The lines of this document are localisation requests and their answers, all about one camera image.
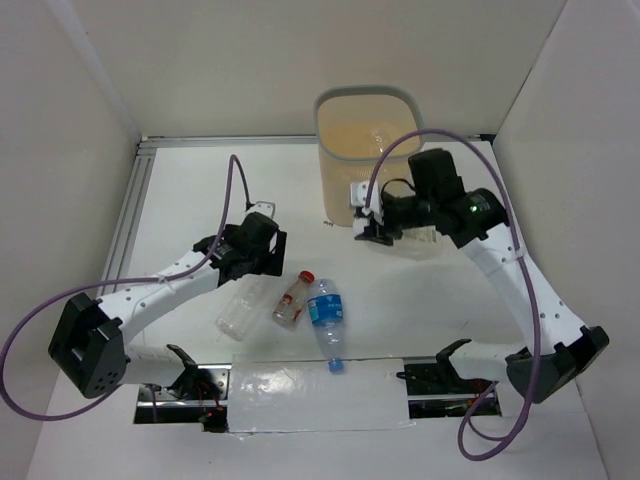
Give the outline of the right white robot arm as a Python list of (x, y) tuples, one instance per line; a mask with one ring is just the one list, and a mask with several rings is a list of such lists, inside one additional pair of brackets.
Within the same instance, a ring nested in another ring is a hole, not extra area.
[(488, 189), (466, 190), (448, 151), (420, 152), (408, 164), (409, 196), (374, 182), (351, 184), (357, 239), (391, 246), (409, 229), (434, 227), (476, 264), (523, 335), (515, 345), (455, 341), (436, 356), (438, 384), (457, 392), (470, 380), (509, 382), (522, 397), (544, 402), (593, 363), (608, 335), (561, 300), (512, 233), (504, 203)]

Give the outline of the clear bottle white cap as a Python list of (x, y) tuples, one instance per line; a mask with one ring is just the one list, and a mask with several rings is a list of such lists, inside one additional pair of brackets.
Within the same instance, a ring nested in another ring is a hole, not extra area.
[(264, 310), (269, 283), (266, 276), (257, 275), (238, 281), (238, 289), (215, 321), (222, 334), (237, 342), (245, 340)]

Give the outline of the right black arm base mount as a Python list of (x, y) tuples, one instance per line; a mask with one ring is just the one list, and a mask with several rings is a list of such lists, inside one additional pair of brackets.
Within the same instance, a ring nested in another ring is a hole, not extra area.
[(409, 359), (396, 372), (408, 397), (409, 418), (462, 418), (490, 382), (461, 380), (446, 372), (434, 359)]

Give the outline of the beige label clear bottle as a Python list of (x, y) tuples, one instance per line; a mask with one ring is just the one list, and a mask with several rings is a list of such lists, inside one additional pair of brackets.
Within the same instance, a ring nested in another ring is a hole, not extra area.
[[(361, 218), (353, 221), (358, 223), (372, 223), (373, 218)], [(368, 250), (386, 257), (402, 258), (412, 261), (426, 261), (434, 259), (443, 253), (443, 241), (433, 227), (409, 229), (403, 231), (401, 239), (394, 240), (393, 246), (384, 246), (367, 241), (363, 242)]]

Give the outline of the blue label water bottle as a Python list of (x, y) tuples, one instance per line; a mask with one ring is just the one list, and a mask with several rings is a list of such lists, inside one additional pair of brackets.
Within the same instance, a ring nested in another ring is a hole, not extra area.
[(345, 371), (345, 326), (342, 297), (335, 283), (316, 279), (309, 290), (307, 310), (318, 346), (332, 374)]

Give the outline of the red cap bottle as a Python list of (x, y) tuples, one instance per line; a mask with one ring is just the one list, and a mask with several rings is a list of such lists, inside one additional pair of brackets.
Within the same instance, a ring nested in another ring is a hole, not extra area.
[(294, 330), (304, 308), (308, 291), (315, 276), (307, 270), (301, 271), (294, 283), (280, 297), (275, 306), (272, 319), (281, 327)]

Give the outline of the clear crushed bottle white-blue cap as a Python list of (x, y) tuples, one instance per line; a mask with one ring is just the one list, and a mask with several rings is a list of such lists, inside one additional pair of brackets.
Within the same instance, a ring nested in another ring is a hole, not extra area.
[(388, 123), (372, 127), (367, 136), (370, 156), (379, 157), (400, 136), (398, 128)]

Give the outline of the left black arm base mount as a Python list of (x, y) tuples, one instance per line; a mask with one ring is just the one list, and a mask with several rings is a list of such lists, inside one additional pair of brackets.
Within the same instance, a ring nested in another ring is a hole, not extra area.
[(228, 432), (231, 365), (199, 365), (170, 387), (141, 385), (135, 425), (198, 425), (204, 432)]

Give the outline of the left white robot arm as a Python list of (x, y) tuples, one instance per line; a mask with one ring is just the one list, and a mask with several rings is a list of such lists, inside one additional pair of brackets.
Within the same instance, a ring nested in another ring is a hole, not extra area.
[(193, 394), (211, 377), (179, 346), (144, 350), (133, 339), (154, 321), (200, 295), (245, 275), (279, 276), (287, 234), (268, 216), (253, 212), (220, 236), (193, 245), (150, 283), (136, 282), (92, 299), (85, 293), (66, 303), (48, 353), (87, 399), (123, 384), (156, 385), (172, 397)]

